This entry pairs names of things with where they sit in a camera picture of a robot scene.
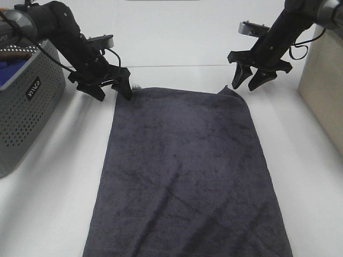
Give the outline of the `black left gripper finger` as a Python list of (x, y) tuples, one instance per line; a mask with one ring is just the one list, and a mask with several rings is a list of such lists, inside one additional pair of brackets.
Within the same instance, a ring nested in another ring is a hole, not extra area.
[(94, 97), (98, 101), (103, 101), (105, 99), (105, 93), (99, 86), (90, 86), (79, 83), (77, 90)]
[(129, 80), (123, 77), (114, 79), (111, 88), (122, 95), (126, 100), (131, 100), (132, 89), (129, 84)]

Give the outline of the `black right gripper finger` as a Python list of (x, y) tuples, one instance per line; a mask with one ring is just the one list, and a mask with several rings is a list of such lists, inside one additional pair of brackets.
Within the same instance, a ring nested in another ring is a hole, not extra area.
[(277, 77), (276, 72), (266, 72), (262, 70), (257, 70), (256, 74), (250, 80), (248, 87), (250, 91), (257, 89), (259, 86), (274, 80)]
[(232, 87), (234, 89), (238, 89), (239, 86), (252, 75), (252, 70), (249, 65), (245, 65), (242, 63), (236, 64), (236, 71), (232, 81)]

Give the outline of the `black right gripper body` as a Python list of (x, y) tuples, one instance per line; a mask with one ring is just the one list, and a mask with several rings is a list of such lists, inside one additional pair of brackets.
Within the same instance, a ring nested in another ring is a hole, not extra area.
[(250, 50), (231, 51), (227, 59), (230, 63), (236, 62), (248, 67), (253, 66), (262, 71), (289, 73), (293, 68), (292, 65), (281, 59), (288, 48), (270, 42), (256, 42)]

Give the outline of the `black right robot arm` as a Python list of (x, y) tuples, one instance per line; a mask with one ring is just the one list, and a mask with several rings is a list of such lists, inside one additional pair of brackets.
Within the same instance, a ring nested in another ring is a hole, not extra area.
[(236, 63), (232, 87), (237, 89), (251, 78), (250, 90), (274, 80), (278, 71), (289, 73), (292, 66), (281, 58), (297, 38), (313, 24), (327, 29), (342, 28), (342, 1), (285, 1), (285, 7), (271, 27), (243, 21), (238, 32), (257, 38), (247, 51), (231, 51), (227, 57)]

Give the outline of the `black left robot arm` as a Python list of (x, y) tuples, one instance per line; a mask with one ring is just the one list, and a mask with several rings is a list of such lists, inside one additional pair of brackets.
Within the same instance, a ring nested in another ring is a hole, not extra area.
[(104, 86), (111, 85), (126, 100), (132, 98), (130, 72), (120, 64), (111, 65), (105, 52), (112, 51), (112, 35), (86, 38), (70, 8), (62, 2), (44, 5), (25, 1), (13, 9), (1, 10), (1, 47), (38, 46), (49, 40), (72, 65), (69, 80), (77, 90), (103, 101)]

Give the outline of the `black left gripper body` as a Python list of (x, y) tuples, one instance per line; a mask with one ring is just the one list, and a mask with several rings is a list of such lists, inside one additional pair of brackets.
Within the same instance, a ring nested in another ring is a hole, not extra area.
[[(89, 82), (100, 83), (102, 86), (105, 83), (112, 84), (114, 79), (123, 77), (129, 80), (130, 72), (126, 67), (122, 66), (119, 54), (111, 49), (97, 49), (91, 44), (87, 43), (92, 49), (92, 57), (88, 57), (84, 62), (80, 71), (70, 73), (68, 79), (72, 82)], [(111, 65), (105, 59), (105, 51), (108, 50), (117, 57), (118, 65)]]

